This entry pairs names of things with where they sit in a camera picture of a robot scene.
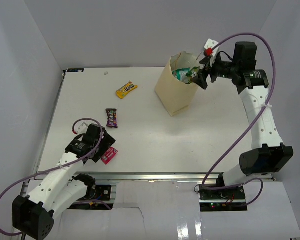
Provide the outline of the pink candy packet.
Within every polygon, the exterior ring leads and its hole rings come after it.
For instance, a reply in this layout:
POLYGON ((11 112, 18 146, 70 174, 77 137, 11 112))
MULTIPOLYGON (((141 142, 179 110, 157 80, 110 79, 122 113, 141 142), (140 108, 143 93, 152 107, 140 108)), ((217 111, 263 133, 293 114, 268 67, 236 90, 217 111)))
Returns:
POLYGON ((114 147, 110 147, 101 157, 101 161, 107 165, 118 153, 118 150, 114 147))

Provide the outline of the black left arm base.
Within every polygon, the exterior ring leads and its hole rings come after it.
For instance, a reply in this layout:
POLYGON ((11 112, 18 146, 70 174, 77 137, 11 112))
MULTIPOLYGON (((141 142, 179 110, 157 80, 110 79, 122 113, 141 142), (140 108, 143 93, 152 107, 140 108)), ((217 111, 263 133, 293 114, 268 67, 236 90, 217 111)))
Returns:
POLYGON ((99 207, 97 201, 109 201, 111 199, 111 185, 97 184, 96 179, 87 174, 79 174, 72 177, 73 180, 80 181, 87 186, 86 194, 80 198, 78 202, 82 202, 82 205, 89 205, 95 209, 99 207))

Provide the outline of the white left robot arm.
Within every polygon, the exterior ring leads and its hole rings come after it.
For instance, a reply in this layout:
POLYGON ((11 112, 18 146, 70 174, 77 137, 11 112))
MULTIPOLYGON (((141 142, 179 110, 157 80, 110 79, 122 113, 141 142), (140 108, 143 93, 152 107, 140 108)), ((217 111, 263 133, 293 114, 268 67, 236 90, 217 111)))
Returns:
POLYGON ((90 124, 65 148, 57 169, 27 196, 12 203, 12 225, 35 240, 44 240, 55 219, 78 200, 91 200, 96 180, 77 172, 89 161, 97 163, 116 140, 104 127, 90 124))

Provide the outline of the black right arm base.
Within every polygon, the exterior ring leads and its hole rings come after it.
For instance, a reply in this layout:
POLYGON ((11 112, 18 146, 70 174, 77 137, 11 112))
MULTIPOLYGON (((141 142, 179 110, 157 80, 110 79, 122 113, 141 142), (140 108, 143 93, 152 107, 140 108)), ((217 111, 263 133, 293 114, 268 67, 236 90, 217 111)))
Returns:
POLYGON ((204 190, 201 185, 194 187, 199 196, 200 211, 208 212, 244 212, 248 210, 243 187, 224 190, 204 190))

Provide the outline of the green Skittles packet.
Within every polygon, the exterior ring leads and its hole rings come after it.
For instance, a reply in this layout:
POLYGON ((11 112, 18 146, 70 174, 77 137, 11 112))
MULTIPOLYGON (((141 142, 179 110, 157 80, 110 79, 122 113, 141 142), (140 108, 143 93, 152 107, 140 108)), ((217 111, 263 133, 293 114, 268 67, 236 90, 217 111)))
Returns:
POLYGON ((195 66, 192 69, 190 69, 186 75, 185 75, 185 80, 184 82, 186 84, 191 84, 192 83, 192 79, 195 78, 198 75, 198 71, 200 70, 199 66, 195 66))

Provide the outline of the teal candy bag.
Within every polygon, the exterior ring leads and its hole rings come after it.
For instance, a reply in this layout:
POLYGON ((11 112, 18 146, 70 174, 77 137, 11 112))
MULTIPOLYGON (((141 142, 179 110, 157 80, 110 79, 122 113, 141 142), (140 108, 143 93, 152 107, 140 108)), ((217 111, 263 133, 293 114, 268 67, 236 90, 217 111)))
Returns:
POLYGON ((188 83, 189 82, 189 68, 180 68, 177 70, 172 71, 172 75, 178 79, 179 81, 183 83, 188 83))

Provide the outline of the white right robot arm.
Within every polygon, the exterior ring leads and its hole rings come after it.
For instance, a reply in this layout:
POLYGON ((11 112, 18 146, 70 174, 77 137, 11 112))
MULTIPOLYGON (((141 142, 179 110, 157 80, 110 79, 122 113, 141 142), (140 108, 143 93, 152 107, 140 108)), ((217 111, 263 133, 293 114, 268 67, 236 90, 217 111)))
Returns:
POLYGON ((256 69, 257 45, 254 42, 237 42, 233 57, 223 61, 217 42, 208 40, 204 46, 203 68, 192 78, 202 89, 208 87, 207 78, 215 82, 218 77, 230 79, 236 86, 248 119, 251 133, 251 150, 239 157, 239 163, 221 173, 216 181, 216 195, 226 200, 234 187, 261 175, 278 173, 293 157, 294 150, 286 146, 277 130, 269 100, 272 88, 264 70, 256 69))

